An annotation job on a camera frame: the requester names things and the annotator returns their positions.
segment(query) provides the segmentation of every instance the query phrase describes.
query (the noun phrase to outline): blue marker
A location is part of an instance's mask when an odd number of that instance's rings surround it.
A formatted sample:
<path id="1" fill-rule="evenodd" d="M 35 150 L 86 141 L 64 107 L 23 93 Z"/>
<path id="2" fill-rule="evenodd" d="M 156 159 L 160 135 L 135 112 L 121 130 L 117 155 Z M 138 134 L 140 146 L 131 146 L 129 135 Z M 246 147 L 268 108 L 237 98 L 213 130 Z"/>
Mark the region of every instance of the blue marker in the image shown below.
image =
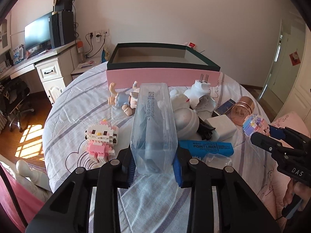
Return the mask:
<path id="1" fill-rule="evenodd" d="M 193 157 L 198 158 L 204 158 L 208 153 L 221 154 L 226 157 L 230 157 L 234 152 L 231 143 L 194 140 L 184 140 L 178 142 L 180 147 L 188 149 Z"/>

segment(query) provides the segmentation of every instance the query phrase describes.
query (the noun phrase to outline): power cord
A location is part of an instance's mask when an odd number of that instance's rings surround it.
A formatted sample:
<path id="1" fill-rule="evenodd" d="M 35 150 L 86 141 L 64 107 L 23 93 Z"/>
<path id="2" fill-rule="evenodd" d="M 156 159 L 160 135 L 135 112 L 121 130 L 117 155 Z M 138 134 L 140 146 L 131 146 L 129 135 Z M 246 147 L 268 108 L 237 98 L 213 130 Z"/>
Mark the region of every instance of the power cord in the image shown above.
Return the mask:
<path id="1" fill-rule="evenodd" d="M 105 33 L 105 36 L 104 36 L 103 38 L 104 38 L 104 42 L 103 42 L 102 46 L 101 46 L 101 47 L 99 48 L 99 50 L 98 50 L 94 55 L 92 55 L 91 57 L 88 57 L 88 55 L 90 54 L 90 53 L 88 53 L 88 54 L 87 54 L 87 58 L 88 58 L 88 59 L 94 57 L 94 56 L 102 49 L 102 47 L 104 46 L 104 44 L 105 44 L 105 42 L 106 42 L 106 33 Z"/>
<path id="2" fill-rule="evenodd" d="M 79 26 L 79 24 L 77 23 L 77 12 L 76 12 L 76 8 L 73 4 L 73 8 L 75 9 L 75 14 L 74 14 L 74 22 L 73 22 L 73 27 L 74 27 L 74 32 L 75 32 L 75 44 L 76 44 L 76 49 L 78 52 L 78 47 L 77 47 L 77 38 L 79 37 L 79 33 L 77 32 L 77 27 Z"/>
<path id="3" fill-rule="evenodd" d="M 87 38 L 86 38 L 87 35 L 90 35 L 91 43 L 87 40 Z M 93 33 L 92 32 L 85 35 L 85 39 L 87 40 L 87 42 L 88 42 L 88 44 L 90 46 L 90 49 L 86 52 L 86 55 L 90 54 L 93 51 L 92 38 L 93 38 Z"/>

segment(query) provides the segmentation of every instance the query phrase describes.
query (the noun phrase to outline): sunlight on floor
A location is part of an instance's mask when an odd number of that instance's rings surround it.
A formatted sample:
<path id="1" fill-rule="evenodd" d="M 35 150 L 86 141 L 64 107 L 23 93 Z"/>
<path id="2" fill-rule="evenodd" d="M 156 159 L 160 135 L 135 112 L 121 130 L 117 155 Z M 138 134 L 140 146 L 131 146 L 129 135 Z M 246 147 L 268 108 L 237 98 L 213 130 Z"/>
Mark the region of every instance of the sunlight on floor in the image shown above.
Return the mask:
<path id="1" fill-rule="evenodd" d="M 19 146 L 16 150 L 15 157 L 21 158 L 31 158 L 39 154 L 43 154 L 42 150 L 42 125 L 29 125 L 24 131 L 23 136 L 21 137 L 20 143 L 34 139 L 37 137 L 38 140 L 27 143 L 23 146 Z"/>

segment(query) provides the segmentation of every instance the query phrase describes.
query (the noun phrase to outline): bedsheet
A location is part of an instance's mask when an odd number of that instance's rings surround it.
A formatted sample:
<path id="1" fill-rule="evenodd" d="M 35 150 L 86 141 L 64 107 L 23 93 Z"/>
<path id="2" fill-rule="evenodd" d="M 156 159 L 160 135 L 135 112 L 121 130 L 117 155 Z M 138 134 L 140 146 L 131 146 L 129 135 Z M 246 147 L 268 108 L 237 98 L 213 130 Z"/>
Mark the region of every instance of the bedsheet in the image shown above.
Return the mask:
<path id="1" fill-rule="evenodd" d="M 119 141 L 114 147 L 116 155 L 130 143 L 134 117 L 127 117 L 123 111 L 108 105 L 110 92 L 106 68 L 106 63 L 100 64 L 72 81 L 57 99 L 46 120 L 43 150 L 53 192 L 76 167 L 92 169 L 101 166 L 92 162 L 87 152 L 82 150 L 88 126 L 105 118 L 119 127 Z M 187 89 L 174 88 L 181 92 Z M 230 98 L 238 101 L 241 96 L 249 96 L 255 102 L 254 113 L 259 113 L 269 122 L 251 94 L 224 73 L 220 74 L 212 96 L 218 106 Z M 275 161 L 269 153 L 253 146 L 241 127 L 237 128 L 235 135 L 228 140 L 234 147 L 231 156 L 233 167 L 261 198 L 270 184 Z M 89 232 L 93 232 L 95 193 L 96 188 L 93 189 L 91 201 Z M 190 189 L 177 186 L 173 171 L 167 175 L 140 175 L 136 172 L 132 186 L 128 190 L 118 190 L 118 199 L 121 232 L 186 232 Z"/>

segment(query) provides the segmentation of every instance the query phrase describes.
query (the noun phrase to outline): electrical outlet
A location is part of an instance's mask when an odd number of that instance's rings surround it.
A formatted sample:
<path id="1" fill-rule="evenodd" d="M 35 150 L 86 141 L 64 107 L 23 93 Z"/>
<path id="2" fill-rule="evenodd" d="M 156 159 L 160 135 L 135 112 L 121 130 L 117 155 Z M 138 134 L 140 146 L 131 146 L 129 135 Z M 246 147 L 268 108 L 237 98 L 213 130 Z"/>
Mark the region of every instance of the electrical outlet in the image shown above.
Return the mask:
<path id="1" fill-rule="evenodd" d="M 103 37 L 105 36 L 105 33 L 106 33 L 106 36 L 109 36 L 109 29 L 102 30 Z"/>
<path id="2" fill-rule="evenodd" d="M 97 35 L 101 35 L 101 31 L 95 31 L 95 37 L 97 36 Z M 100 42 L 100 37 L 96 37 L 96 42 Z"/>
<path id="3" fill-rule="evenodd" d="M 92 33 L 93 34 L 93 38 L 95 38 L 95 32 L 88 32 L 87 35 L 86 35 L 88 40 L 90 39 L 90 33 Z"/>

